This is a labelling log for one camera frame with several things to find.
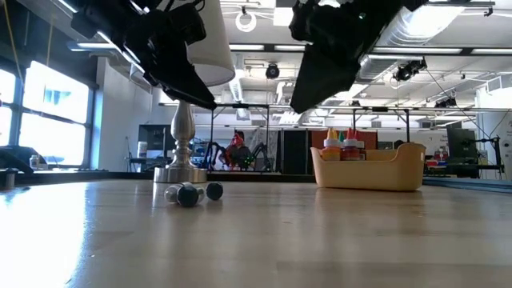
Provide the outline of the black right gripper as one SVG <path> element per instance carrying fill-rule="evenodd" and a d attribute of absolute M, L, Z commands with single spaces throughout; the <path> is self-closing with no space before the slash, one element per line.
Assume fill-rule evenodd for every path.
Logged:
<path fill-rule="evenodd" d="M 351 0 L 339 6 L 319 0 L 297 0 L 292 6 L 293 39 L 308 42 L 325 54 L 357 58 L 376 43 L 400 11 L 400 0 Z M 331 96 L 348 91 L 360 70 L 358 61 L 337 65 L 321 54 L 304 54 L 291 108 L 298 114 Z"/>

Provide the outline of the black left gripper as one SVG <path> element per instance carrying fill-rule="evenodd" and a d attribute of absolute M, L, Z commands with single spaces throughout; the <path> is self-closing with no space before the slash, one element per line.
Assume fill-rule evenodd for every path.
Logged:
<path fill-rule="evenodd" d="M 214 96 L 187 57 L 186 42 L 168 31 L 162 0 L 77 0 L 71 27 L 80 35 L 104 36 L 144 78 L 171 98 L 212 110 Z"/>

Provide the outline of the beige plastic basket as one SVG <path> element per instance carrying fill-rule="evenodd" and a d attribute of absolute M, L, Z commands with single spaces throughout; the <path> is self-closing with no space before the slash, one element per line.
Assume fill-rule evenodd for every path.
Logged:
<path fill-rule="evenodd" d="M 310 149 L 314 176 L 321 188 L 414 191 L 422 186 L 426 148 L 406 142 L 396 150 L 368 150 L 364 161 L 325 161 Z"/>

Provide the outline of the small purple food coloring bottle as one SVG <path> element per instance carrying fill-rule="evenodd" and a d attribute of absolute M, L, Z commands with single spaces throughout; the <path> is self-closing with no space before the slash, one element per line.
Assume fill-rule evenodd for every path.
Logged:
<path fill-rule="evenodd" d="M 206 196 L 212 201 L 219 200 L 223 196 L 223 185 L 220 182 L 210 182 L 206 186 Z"/>

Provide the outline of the small green food coloring bottle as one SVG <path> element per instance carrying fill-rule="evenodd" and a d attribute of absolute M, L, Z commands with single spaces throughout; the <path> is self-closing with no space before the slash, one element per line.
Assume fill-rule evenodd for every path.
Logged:
<path fill-rule="evenodd" d="M 191 183 L 183 182 L 176 193 L 176 199 L 180 206 L 191 208 L 198 203 L 199 193 Z"/>

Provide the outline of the white shade silver table lamp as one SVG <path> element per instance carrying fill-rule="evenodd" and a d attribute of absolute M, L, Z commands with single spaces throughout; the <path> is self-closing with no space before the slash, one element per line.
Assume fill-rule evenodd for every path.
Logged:
<path fill-rule="evenodd" d="M 187 57 L 206 86 L 220 86 L 231 81 L 235 68 L 230 55 L 229 41 L 222 16 L 220 0 L 206 0 L 200 4 L 206 28 L 206 38 L 187 47 Z M 174 160 L 163 168 L 154 169 L 157 183 L 204 183 L 206 171 L 190 161 L 189 142 L 195 136 L 194 118 L 190 104 L 181 100 L 175 111 L 170 132 L 175 139 Z"/>

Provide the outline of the orange partition panel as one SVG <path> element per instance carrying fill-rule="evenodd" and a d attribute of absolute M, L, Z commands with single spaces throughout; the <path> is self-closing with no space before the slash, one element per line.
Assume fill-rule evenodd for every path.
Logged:
<path fill-rule="evenodd" d="M 346 132 L 348 131 L 348 129 L 342 130 L 345 136 L 346 136 Z M 321 159 L 322 159 L 322 149 L 324 148 L 323 141 L 326 138 L 326 135 L 327 135 L 327 130 L 314 131 L 312 133 L 312 147 L 314 147 L 318 151 Z M 366 152 L 368 150 L 376 150 L 377 149 L 378 136 L 377 136 L 376 132 L 361 132 L 359 130 L 359 135 L 361 136 L 361 140 L 363 140 L 365 143 Z"/>

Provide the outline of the black partition panel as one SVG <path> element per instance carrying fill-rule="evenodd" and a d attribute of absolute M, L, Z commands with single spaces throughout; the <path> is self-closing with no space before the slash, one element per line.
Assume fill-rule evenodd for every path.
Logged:
<path fill-rule="evenodd" d="M 283 136 L 283 173 L 307 174 L 308 132 L 306 130 L 285 130 Z"/>

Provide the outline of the black ceiling spotlight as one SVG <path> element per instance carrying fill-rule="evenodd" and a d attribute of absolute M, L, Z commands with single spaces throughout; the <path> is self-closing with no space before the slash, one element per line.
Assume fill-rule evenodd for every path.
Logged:
<path fill-rule="evenodd" d="M 424 58 L 422 60 L 411 60 L 405 65 L 398 67 L 398 70 L 393 75 L 393 79 L 397 82 L 406 82 L 426 68 L 427 63 Z"/>

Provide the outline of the large bright window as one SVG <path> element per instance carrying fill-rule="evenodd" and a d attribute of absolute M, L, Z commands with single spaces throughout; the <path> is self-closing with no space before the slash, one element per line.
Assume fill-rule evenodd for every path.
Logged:
<path fill-rule="evenodd" d="M 19 79 L 0 66 L 0 146 L 31 148 L 53 166 L 86 163 L 90 88 L 33 61 Z"/>

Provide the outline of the black background monitor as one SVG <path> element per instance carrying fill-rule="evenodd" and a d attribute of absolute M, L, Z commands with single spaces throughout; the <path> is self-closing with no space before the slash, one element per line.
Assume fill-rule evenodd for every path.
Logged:
<path fill-rule="evenodd" d="M 477 158 L 475 132 L 462 128 L 448 128 L 447 138 L 450 158 L 457 161 Z"/>

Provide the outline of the black monitor stand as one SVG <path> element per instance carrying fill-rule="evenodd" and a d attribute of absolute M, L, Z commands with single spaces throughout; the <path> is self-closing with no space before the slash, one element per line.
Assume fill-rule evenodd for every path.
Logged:
<path fill-rule="evenodd" d="M 489 143 L 490 146 L 494 149 L 494 157 L 495 157 L 495 163 L 491 164 L 488 162 L 487 164 L 477 164 L 477 168 L 479 170 L 495 170 L 498 172 L 499 176 L 502 177 L 504 174 L 504 165 L 502 164 L 502 157 L 501 157 L 501 151 L 500 151 L 500 137 L 495 136 L 493 138 L 481 138 L 476 140 L 478 143 L 482 143 L 485 145 L 486 143 Z"/>

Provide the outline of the blue mat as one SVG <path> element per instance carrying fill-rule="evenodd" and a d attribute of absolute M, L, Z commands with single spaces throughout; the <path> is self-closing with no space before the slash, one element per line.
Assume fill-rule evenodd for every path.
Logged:
<path fill-rule="evenodd" d="M 473 178 L 432 178 L 422 181 L 424 186 L 441 186 L 464 190 L 480 190 L 487 192 L 512 194 L 512 181 L 487 180 Z"/>

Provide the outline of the silver ventilation duct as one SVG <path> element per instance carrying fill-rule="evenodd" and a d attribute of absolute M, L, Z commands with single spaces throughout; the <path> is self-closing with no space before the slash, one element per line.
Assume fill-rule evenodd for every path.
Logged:
<path fill-rule="evenodd" d="M 440 34 L 465 10 L 462 6 L 421 6 L 411 12 L 402 8 L 393 21 L 384 29 L 377 46 L 423 46 Z M 395 66 L 394 59 L 372 59 L 364 57 L 358 80 L 370 81 L 380 78 Z"/>

